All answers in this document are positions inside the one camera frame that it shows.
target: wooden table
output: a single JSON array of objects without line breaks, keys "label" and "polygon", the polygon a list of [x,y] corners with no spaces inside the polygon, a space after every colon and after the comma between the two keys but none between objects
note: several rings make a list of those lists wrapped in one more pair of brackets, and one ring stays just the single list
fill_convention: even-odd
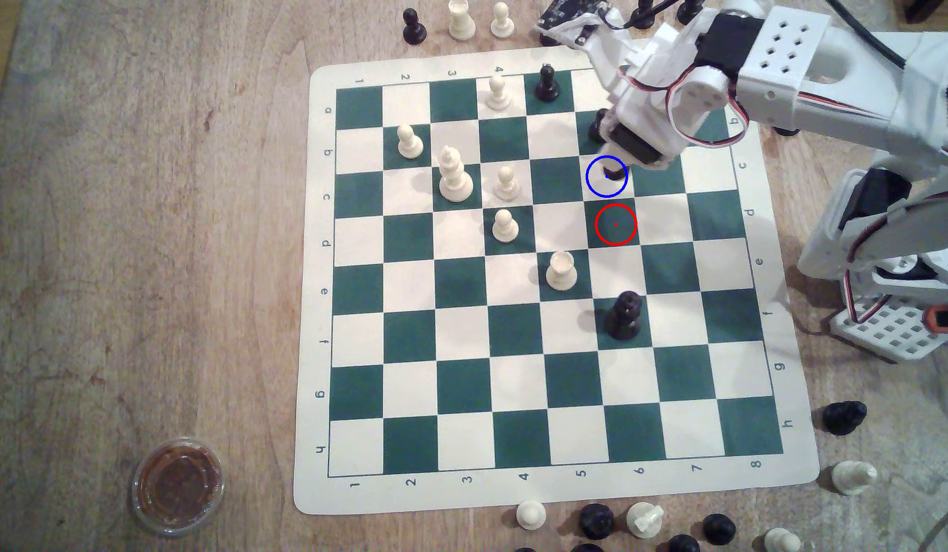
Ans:
[{"label": "wooden table", "polygon": [[[860,0],[857,14],[885,22],[892,7],[872,1],[881,12]],[[22,11],[0,105],[0,550],[569,550],[582,503],[550,505],[526,533],[508,507],[312,518],[291,490],[310,73],[531,46],[547,1],[512,2],[505,42],[476,1],[479,33],[458,43],[445,2],[421,0],[420,47],[400,38],[399,4],[203,4]],[[667,511],[657,538],[603,545],[652,550],[723,512],[741,529],[727,550],[777,525],[815,549],[948,550],[948,348],[896,365],[828,336],[837,286],[793,268],[833,182],[869,152],[805,132],[764,131],[763,147],[811,408],[870,410],[848,437],[818,433],[822,464],[864,458],[882,480],[859,498],[823,482],[652,497]],[[164,541],[132,521],[126,490],[178,434],[220,450],[228,485],[211,524]]]}]

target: red circle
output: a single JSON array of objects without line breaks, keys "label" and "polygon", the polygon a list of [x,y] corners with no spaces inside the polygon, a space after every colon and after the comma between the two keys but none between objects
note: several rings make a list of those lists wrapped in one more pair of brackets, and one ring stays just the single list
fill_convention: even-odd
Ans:
[{"label": "red circle", "polygon": [[[607,242],[606,238],[604,238],[603,235],[601,235],[599,232],[599,216],[602,215],[603,211],[607,210],[607,208],[609,207],[624,207],[625,209],[627,209],[627,212],[631,213],[631,218],[634,219],[634,232],[631,232],[631,236],[627,238],[627,240],[624,240],[623,242]],[[603,209],[599,210],[599,212],[596,213],[596,219],[593,220],[593,229],[596,231],[596,236],[600,238],[600,240],[606,245],[610,245],[611,247],[616,247],[618,245],[626,245],[627,242],[629,242],[630,240],[634,240],[634,236],[638,234],[638,215],[635,214],[633,209],[631,209],[630,207],[627,207],[627,205],[623,203],[610,203],[608,205],[603,205]]]}]

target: blue circle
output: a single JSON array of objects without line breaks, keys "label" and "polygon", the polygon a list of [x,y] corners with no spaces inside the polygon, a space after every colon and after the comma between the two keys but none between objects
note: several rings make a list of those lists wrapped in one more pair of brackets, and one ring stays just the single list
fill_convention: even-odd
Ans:
[{"label": "blue circle", "polygon": [[[590,169],[593,167],[593,163],[595,163],[596,161],[599,161],[600,159],[607,159],[607,158],[613,159],[614,161],[620,163],[620,166],[624,168],[624,186],[621,186],[620,190],[614,192],[613,194],[604,195],[594,190],[593,186],[590,185]],[[594,194],[599,195],[600,197],[609,198],[609,197],[616,197],[617,195],[620,195],[620,193],[623,192],[625,188],[627,188],[627,179],[629,177],[630,177],[630,174],[629,174],[629,171],[627,170],[627,165],[625,165],[623,161],[621,161],[620,159],[617,159],[613,155],[601,155],[600,157],[597,157],[593,159],[592,161],[590,161],[590,165],[587,166],[587,188],[590,189],[590,192],[593,192]]]}]

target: white pawn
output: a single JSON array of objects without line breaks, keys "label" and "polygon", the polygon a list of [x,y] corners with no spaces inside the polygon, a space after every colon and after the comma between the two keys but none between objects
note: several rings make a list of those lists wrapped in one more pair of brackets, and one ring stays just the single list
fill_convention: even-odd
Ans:
[{"label": "white pawn", "polygon": [[458,203],[471,196],[474,181],[464,171],[460,152],[455,147],[443,146],[440,154],[440,193],[449,201]]},{"label": "white pawn", "polygon": [[639,502],[627,510],[627,528],[638,538],[652,538],[661,531],[664,510],[650,502]]},{"label": "white pawn", "polygon": [[508,5],[504,2],[494,4],[494,20],[491,21],[491,31],[498,38],[507,38],[515,31],[515,21],[508,17]]},{"label": "white pawn", "polygon": [[545,270],[545,281],[557,292],[565,292],[576,285],[576,267],[573,256],[565,251],[555,251]]},{"label": "white pawn", "polygon": [[494,186],[494,195],[503,201],[511,201],[522,193],[522,185],[515,179],[515,171],[505,165],[497,171],[497,184]]},{"label": "white pawn", "polygon": [[541,505],[541,502],[526,500],[518,505],[515,519],[522,528],[533,532],[545,523],[545,507]]},{"label": "white pawn", "polygon": [[848,496],[864,491],[875,483],[878,477],[879,471],[869,462],[854,462],[847,459],[832,468],[832,483],[840,493]]},{"label": "white pawn", "polygon": [[494,213],[494,226],[491,232],[495,240],[507,244],[518,237],[518,221],[511,218],[511,211],[508,209],[498,209]]},{"label": "white pawn", "polygon": [[446,7],[450,11],[450,36],[457,40],[469,40],[474,36],[477,25],[469,13],[470,5],[467,0],[450,0]]},{"label": "white pawn", "polygon": [[511,103],[511,96],[504,89],[504,78],[501,75],[495,75],[488,81],[488,86],[491,88],[491,96],[486,102],[488,107],[494,111],[507,108],[508,104]]},{"label": "white pawn", "polygon": [[798,535],[775,527],[763,536],[763,546],[767,552],[799,552],[801,543]]},{"label": "white pawn", "polygon": [[399,155],[406,159],[415,159],[423,153],[423,139],[413,132],[409,125],[402,125],[396,131],[399,134]]}]

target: chessboard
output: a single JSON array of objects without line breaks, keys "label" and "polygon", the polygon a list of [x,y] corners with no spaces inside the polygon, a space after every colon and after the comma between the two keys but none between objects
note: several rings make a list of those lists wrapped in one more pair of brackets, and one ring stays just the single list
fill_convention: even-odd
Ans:
[{"label": "chessboard", "polygon": [[[534,94],[543,63],[561,94]],[[501,75],[511,103],[484,104]],[[609,107],[565,47],[325,67],[310,118],[294,501],[307,514],[805,483],[818,472],[760,150],[590,169]],[[715,141],[743,122],[709,116]],[[406,159],[396,129],[423,153]],[[453,203],[437,157],[474,182]],[[493,193],[513,169],[521,194]],[[507,208],[520,232],[492,236]],[[544,272],[568,251],[566,292]],[[615,297],[641,330],[603,330]]]}]

